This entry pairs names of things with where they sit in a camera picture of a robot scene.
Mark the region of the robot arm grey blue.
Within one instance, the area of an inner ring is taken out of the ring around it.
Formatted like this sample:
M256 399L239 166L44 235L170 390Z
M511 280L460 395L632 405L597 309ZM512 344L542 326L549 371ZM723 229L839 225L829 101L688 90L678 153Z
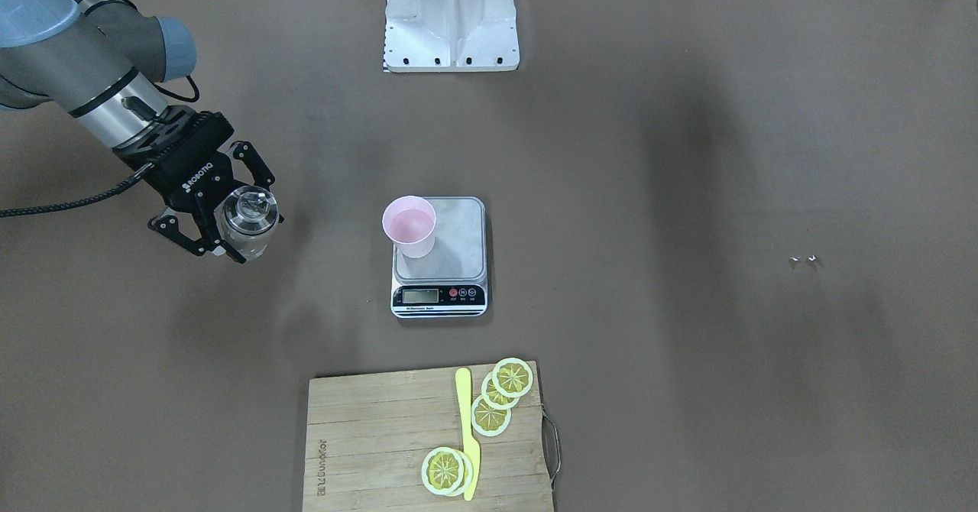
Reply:
M3 217L80 209L143 182L165 205L149 227L183 250L237 264L265 253L283 222L273 172L223 114L193 108L198 86L165 88L193 82L198 52L181 21L132 0L1 0L1 34L4 111L55 102L131 170L101 194Z

